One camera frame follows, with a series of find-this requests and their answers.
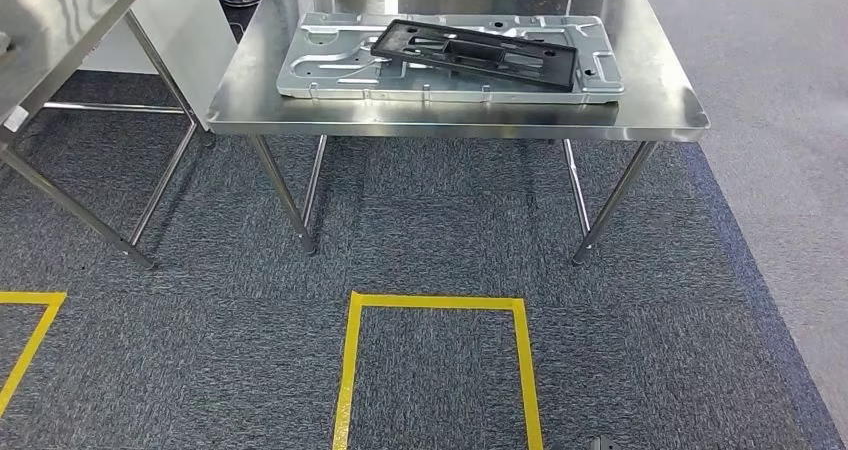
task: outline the yellow floor tape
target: yellow floor tape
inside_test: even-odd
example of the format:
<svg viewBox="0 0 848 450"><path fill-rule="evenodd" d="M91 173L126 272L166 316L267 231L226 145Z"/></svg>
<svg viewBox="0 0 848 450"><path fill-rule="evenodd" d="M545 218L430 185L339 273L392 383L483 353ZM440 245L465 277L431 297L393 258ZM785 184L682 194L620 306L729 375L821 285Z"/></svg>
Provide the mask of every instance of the yellow floor tape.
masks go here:
<svg viewBox="0 0 848 450"><path fill-rule="evenodd" d="M32 357L35 356L35 351L38 350L38 346L41 345L41 340L47 333L47 329L50 328L50 324L53 323L53 319L56 318L56 312L59 311L59 306L62 305L64 300L64 293L0 292L0 303L10 303L15 305L47 305L47 308L44 310L44 314L41 315L41 320L38 321L38 325L35 326L32 336L29 337L29 341L24 347L24 351L21 352L21 356L18 357L18 361L15 363L15 366L12 367L12 372L9 374L9 378L6 379L6 383L3 385L3 388L0 389L0 417L3 416L3 412L6 410L6 405L9 404L12 394L15 393L15 389L18 387L18 384L21 382L21 378L24 376L24 372L26 372L27 367L29 367L29 364L32 361Z"/></svg>
<svg viewBox="0 0 848 450"><path fill-rule="evenodd" d="M521 396L524 402L524 422L529 450L542 450L542 427L536 399L536 380L533 376L533 357L530 354L530 332L524 300L520 298L432 297L414 295L365 295L353 292L347 316L342 377L336 403L336 422L333 430L333 450L346 450L350 432L350 412L353 401L353 379L356 372L356 350L363 307L458 308L466 310L511 311L518 348L518 369L521 377Z"/></svg>

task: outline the table leg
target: table leg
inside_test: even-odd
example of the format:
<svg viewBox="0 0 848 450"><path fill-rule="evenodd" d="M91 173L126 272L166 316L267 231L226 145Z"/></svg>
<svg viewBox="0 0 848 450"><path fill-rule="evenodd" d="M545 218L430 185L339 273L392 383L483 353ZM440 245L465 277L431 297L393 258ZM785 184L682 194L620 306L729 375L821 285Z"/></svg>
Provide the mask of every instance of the table leg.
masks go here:
<svg viewBox="0 0 848 450"><path fill-rule="evenodd" d="M283 209L286 211L286 215L289 217L289 221L294 227L294 231L297 233L298 238L300 238L300 243L303 245L303 249L309 255L314 254L317 250L315 242L306 230L306 226L303 223L300 212L297 210L297 204L294 203L291 192L289 192L289 188L286 186L283 176L280 175L280 169L277 168L274 156L271 155L271 149L268 148L268 142L265 141L265 137L262 135L250 135L247 138L250 139L250 143L253 145L253 148L256 149L262 168L265 170L265 173L268 174L268 177L271 179L271 184L280 196L280 202L283 204Z"/></svg>
<svg viewBox="0 0 848 450"><path fill-rule="evenodd" d="M65 193L62 189L57 187L53 182L47 179L44 175L42 175L38 170L36 170L32 165L30 165L26 160L23 159L17 152L12 150L11 147L6 147L0 150L0 160L6 162L10 167L15 169L18 173L23 175L31 184L38 187L41 191L46 193L50 198L52 198L56 203L61 205L63 208L73 213L77 217L79 217L82 221L88 224L95 232L97 232L104 240L107 242L111 242L118 249L128 255L131 259L133 259L136 263L144 267L145 269L153 268L153 263L150 262L147 258L144 257L138 250L132 245L129 244L126 240L124 240L121 235L118 234L111 227L103 223L102 220L94 216L87 208L83 207L79 202L74 200L73 197Z"/></svg>
<svg viewBox="0 0 848 450"><path fill-rule="evenodd" d="M630 160L627 168L624 169L624 174L618 180L612 194L609 196L606 203L604 203L604 207L601 209L600 213L598 213L598 217L592 223L589 233L587 233L586 236L583 237L583 241L580 242L580 247L577 249L574 257L572 257L571 263L574 265L582 265L583 262L586 261L586 254L589 253L590 247L601 237L601 234L607 226L607 223L609 223L609 219L613 212L615 212L615 209L618 207L621 199L624 198L624 194L627 193L627 190L633 185L633 182L636 181L639 174L642 173L642 168L645 166L648 158L651 157L651 154L654 153L654 150L656 150L657 145L659 145L659 142L642 142L642 144L639 145L639 149L636 150L636 154L633 155L633 158Z"/></svg>
<svg viewBox="0 0 848 450"><path fill-rule="evenodd" d="M168 187L168 184L171 182L171 177L174 176L174 172L177 169L177 166L180 164L180 160L182 160L183 155L188 149L188 144L191 142L192 137L195 134L197 128L202 128L202 125L197 118L197 115L194 113L194 110L191 108L191 105L188 103L188 99L186 99L182 90L180 90L179 85L177 85L176 80L174 80L173 75L171 75L170 70L168 70L168 66L165 65L165 61L162 60L162 56L159 55L159 52L156 50L156 47L153 46L153 42L150 41L150 37L147 36L147 32L141 27L141 24L138 22L138 19L133 13L132 10L127 12L124 16L124 20L127 23L127 26L130 27L133 35L136 40L138 40L139 45L141 45L142 50L147 55L147 58L150 60L150 63L153 64L153 68L159 73L159 76L165 82L165 85L168 87L168 90L171 92L171 95L177 100L182 111L188 116L191 121L191 125L189 126L188 131L186 131L185 136L177 147L174 155L171 156L171 160L168 162L168 166L165 168L165 173L159 179L159 182L156 184L156 188L153 190L153 195L147 202L147 206L144 208L144 212L139 218L138 223L133 229L132 237L130 237L130 243L132 245L136 245L138 241L141 239L141 234L144 232L144 229L147 227L148 222L150 222L150 217L153 216L153 212L156 211L156 207L159 205L159 202L162 200L162 196L165 194L165 189Z"/></svg>

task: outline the metal tray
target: metal tray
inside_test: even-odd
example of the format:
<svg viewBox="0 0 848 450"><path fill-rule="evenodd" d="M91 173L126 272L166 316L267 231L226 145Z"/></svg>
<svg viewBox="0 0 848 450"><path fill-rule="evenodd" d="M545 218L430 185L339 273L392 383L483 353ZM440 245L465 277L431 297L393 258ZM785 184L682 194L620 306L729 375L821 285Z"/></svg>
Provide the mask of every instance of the metal tray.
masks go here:
<svg viewBox="0 0 848 450"><path fill-rule="evenodd" d="M371 55L396 19L522 37L578 49L574 88L562 92ZM583 16L308 13L277 78L280 94L313 99L492 103L607 103L624 92L601 20Z"/></svg>

